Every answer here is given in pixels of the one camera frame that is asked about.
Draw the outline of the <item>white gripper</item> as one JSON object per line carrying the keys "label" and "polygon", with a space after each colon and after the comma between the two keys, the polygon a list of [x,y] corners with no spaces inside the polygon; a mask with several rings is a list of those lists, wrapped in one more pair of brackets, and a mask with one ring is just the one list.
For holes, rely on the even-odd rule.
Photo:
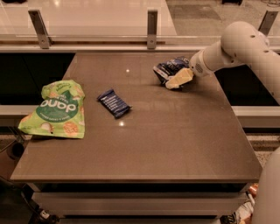
{"label": "white gripper", "polygon": [[213,71],[207,67],[204,61],[204,51],[196,52],[190,59],[189,67],[182,68],[175,75],[173,75],[166,83],[168,89],[180,88],[182,85],[193,79],[193,74],[198,77],[210,75]]}

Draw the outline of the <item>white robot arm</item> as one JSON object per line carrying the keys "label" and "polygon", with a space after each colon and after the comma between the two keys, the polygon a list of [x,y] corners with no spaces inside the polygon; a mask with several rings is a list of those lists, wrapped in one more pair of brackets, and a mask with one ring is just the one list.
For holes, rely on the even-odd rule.
{"label": "white robot arm", "polygon": [[[263,34],[242,21],[229,25],[218,42],[194,54],[189,67],[172,76],[167,87],[175,88],[195,75],[203,77],[241,64],[247,65],[280,103],[280,55],[270,50]],[[280,148],[262,169],[251,224],[280,224]]]}

